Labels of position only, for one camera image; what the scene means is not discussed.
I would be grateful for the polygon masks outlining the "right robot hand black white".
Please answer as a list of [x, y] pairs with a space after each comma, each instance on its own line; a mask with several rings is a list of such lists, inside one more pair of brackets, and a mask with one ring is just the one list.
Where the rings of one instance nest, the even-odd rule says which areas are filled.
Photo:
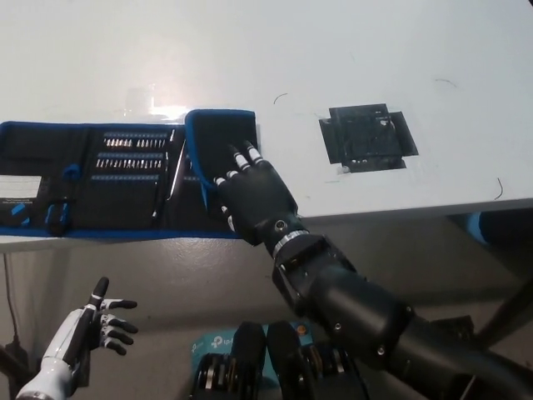
[[249, 142], [230, 146], [234, 164], [214, 179], [222, 211], [233, 232], [269, 253], [287, 234], [302, 230], [297, 204], [276, 169]]

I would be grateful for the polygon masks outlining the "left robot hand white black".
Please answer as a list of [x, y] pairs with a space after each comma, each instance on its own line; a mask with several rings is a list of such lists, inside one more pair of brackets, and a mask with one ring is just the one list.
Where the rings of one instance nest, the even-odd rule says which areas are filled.
[[138, 328], [111, 314], [113, 309], [134, 309], [137, 302], [107, 298], [109, 279], [101, 277], [87, 303], [71, 311], [63, 320], [42, 356], [43, 360], [59, 360], [70, 368], [82, 362], [87, 353], [107, 348], [120, 356], [133, 345], [132, 335]]

